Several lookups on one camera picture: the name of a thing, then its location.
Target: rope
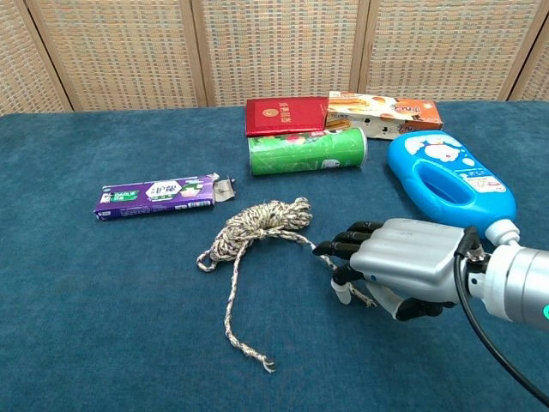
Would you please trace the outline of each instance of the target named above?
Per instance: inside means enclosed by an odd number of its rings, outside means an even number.
[[[238,267],[240,260],[254,240],[270,238],[282,238],[293,240],[301,245],[309,245],[311,249],[315,245],[305,236],[291,232],[308,226],[311,223],[312,215],[309,213],[311,206],[304,197],[299,197],[293,203],[283,203],[274,200],[269,203],[262,203],[243,210],[228,221],[214,239],[212,246],[204,251],[197,259],[198,267],[211,272],[218,262],[234,260],[231,279],[231,293],[226,305],[225,312],[225,335],[231,345],[240,349],[245,355],[250,356],[263,364],[269,373],[275,371],[275,363],[266,355],[260,354],[244,342],[240,342],[232,333],[231,318],[232,305],[237,294]],[[204,263],[209,258],[210,264]],[[332,270],[337,266],[328,257],[320,257]],[[366,305],[375,305],[374,301],[364,296],[359,290],[351,285],[351,293],[361,299]]]

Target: red box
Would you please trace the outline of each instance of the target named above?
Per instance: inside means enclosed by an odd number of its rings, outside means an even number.
[[[279,97],[246,102],[246,136],[324,130],[328,97]]]

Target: black cable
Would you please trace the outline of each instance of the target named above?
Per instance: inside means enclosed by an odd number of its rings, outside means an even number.
[[[549,396],[540,391],[532,382],[530,382],[524,375],[516,370],[516,368],[499,352],[499,350],[494,346],[490,338],[486,335],[476,317],[473,314],[473,310],[468,302],[468,294],[465,291],[465,279],[463,279],[462,274],[462,261],[463,256],[460,253],[456,253],[454,257],[454,281],[455,287],[457,288],[457,295],[460,298],[462,303],[463,311],[471,327],[474,330],[474,333],[477,334],[480,341],[484,344],[486,349],[492,354],[496,361],[504,367],[504,369],[513,377],[515,380],[524,387],[528,392],[534,395],[541,403],[543,403],[547,408],[549,408]]]

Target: wall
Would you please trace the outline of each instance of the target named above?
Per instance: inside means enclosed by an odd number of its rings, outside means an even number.
[[[0,114],[329,90],[549,100],[546,0],[0,0],[0,13]]]

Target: orange box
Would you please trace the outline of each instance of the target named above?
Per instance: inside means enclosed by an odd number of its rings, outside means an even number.
[[[326,129],[349,127],[359,127],[368,138],[393,140],[409,131],[441,130],[443,120],[432,100],[329,92]]]

